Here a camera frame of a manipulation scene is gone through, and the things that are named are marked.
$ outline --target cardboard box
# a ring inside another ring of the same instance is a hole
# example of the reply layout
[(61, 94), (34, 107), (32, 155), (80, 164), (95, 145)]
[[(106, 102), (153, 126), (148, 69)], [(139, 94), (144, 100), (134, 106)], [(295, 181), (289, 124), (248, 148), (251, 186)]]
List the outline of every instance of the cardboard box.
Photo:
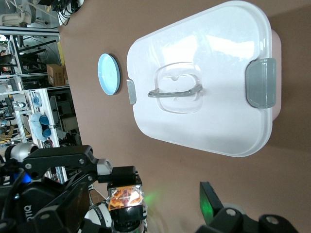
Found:
[(52, 86), (64, 86), (64, 71), (63, 68), (57, 64), (47, 64), (47, 72), (49, 84)]
[(62, 66), (62, 68), (63, 68), (63, 72), (64, 72), (65, 85), (69, 85), (69, 80), (68, 80), (66, 66)]

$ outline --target lid handle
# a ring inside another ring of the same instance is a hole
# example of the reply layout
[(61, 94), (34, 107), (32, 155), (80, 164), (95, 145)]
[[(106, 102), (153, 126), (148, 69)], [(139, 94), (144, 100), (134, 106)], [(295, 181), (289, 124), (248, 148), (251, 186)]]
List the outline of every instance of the lid handle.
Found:
[(133, 80), (127, 79), (127, 90), (128, 90), (128, 97), (130, 99), (130, 104), (135, 104), (136, 103), (136, 90), (135, 90), (135, 84)]
[(148, 93), (148, 97), (151, 97), (151, 98), (185, 97), (185, 96), (194, 95), (196, 92), (201, 91), (201, 90), (203, 90), (203, 87), (201, 84), (197, 84), (193, 88), (191, 88), (190, 90), (182, 91), (182, 92), (160, 93), (160, 89), (157, 88), (153, 91), (150, 91)]
[(276, 103), (276, 60), (252, 61), (246, 69), (246, 97), (254, 107), (271, 108)]

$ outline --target screw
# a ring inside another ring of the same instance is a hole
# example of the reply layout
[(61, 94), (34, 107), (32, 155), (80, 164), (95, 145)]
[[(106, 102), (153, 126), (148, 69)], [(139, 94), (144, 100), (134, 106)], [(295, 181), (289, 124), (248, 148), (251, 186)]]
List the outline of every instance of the screw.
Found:
[(225, 212), (226, 212), (228, 215), (230, 215), (230, 216), (235, 216), (235, 215), (237, 215), (237, 213), (236, 213), (233, 209), (227, 209)]
[(19, 194), (18, 193), (16, 193), (16, 195), (14, 196), (14, 200), (17, 200), (17, 199), (19, 199)]
[(25, 165), (25, 168), (27, 168), (27, 169), (31, 169), (31, 168), (32, 168), (32, 166), (31, 166), (31, 164), (26, 164), (26, 165)]
[(275, 224), (275, 225), (278, 224), (278, 220), (277, 220), (275, 217), (273, 217), (273, 216), (268, 216), (268, 217), (266, 217), (266, 220), (267, 220), (269, 223), (272, 223), (272, 224)]
[(41, 220), (45, 220), (45, 219), (47, 219), (47, 218), (49, 218), (49, 217), (50, 217), (49, 214), (44, 214), (44, 215), (41, 215), (40, 219), (41, 219)]
[(8, 224), (6, 222), (0, 223), (0, 229), (3, 229), (7, 226)]

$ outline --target gray latch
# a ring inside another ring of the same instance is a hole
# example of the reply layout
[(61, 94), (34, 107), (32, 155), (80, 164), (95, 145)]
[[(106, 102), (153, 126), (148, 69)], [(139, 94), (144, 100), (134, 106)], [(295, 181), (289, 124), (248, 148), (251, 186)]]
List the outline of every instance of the gray latch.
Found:
[(128, 90), (128, 97), (130, 98), (130, 104), (136, 103), (136, 90), (135, 90), (135, 84), (133, 80), (127, 79), (127, 90)]
[(271, 108), (276, 103), (276, 60), (252, 61), (246, 69), (247, 101), (257, 108)]

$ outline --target blue object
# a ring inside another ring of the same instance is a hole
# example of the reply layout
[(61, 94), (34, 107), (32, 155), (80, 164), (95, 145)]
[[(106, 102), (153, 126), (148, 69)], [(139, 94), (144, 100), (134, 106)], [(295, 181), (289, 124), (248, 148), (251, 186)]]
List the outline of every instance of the blue object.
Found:
[(48, 138), (49, 136), (52, 135), (52, 132), (51, 132), (51, 129), (46, 129), (42, 132), (42, 135), (45, 137), (45, 138)]
[(120, 86), (120, 69), (116, 60), (104, 53), (99, 58), (97, 71), (103, 91), (110, 96), (115, 94)]
[(46, 115), (40, 116), (39, 122), (41, 123), (41, 125), (49, 125), (50, 124), (49, 119)]
[(45, 142), (48, 139), (47, 137), (43, 136), (43, 131), (47, 130), (48, 128), (46, 123), (49, 124), (49, 119), (47, 116), (41, 115), (41, 113), (35, 113), (30, 116), (29, 124), (32, 128), (34, 136), (42, 142)]
[[(20, 174), (18, 173), (14, 173), (14, 180), (16, 180), (18, 177), (20, 176)], [(22, 180), (22, 183), (29, 183), (31, 181), (31, 178), (30, 176), (26, 173), (23, 180)]]
[(34, 106), (37, 108), (42, 106), (42, 101), (39, 93), (35, 93), (35, 96), (33, 97), (33, 103)]

